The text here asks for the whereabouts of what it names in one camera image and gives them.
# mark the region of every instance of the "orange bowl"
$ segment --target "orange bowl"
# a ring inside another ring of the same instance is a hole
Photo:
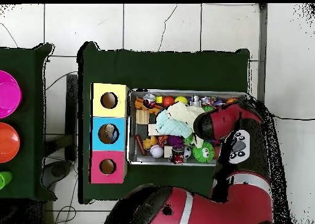
[[[8,124],[0,122],[0,162],[8,162],[14,158],[20,148],[17,131]]]

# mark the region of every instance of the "yellow ball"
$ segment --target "yellow ball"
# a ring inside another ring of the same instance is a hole
[[[182,102],[182,103],[188,103],[188,100],[187,100],[187,98],[186,97],[177,97],[176,99],[175,99],[175,103],[176,102]]]

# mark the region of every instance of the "white stripe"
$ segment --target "white stripe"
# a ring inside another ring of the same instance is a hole
[[[180,224],[188,224],[191,209],[193,208],[193,195],[186,191],[186,203],[183,211],[183,215],[180,219]]]

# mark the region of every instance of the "green table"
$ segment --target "green table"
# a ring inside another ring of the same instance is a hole
[[[0,48],[0,70],[11,74],[22,90],[22,101],[10,116],[0,119],[20,136],[20,150],[13,160],[0,164],[0,171],[13,173],[12,182],[0,191],[0,198],[53,200],[55,195],[41,185],[44,161],[44,77],[43,66],[53,45],[34,49]]]
[[[89,184],[90,84],[125,84],[130,89],[247,92],[247,49],[197,53],[102,51],[86,42],[79,63],[79,201],[121,199],[144,183],[173,185],[209,195],[214,167],[128,165],[123,184]]]

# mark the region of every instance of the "green spiky ball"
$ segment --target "green spiky ball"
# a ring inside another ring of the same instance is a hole
[[[201,148],[193,147],[193,156],[198,162],[209,162],[214,157],[214,148],[211,143],[204,142]]]

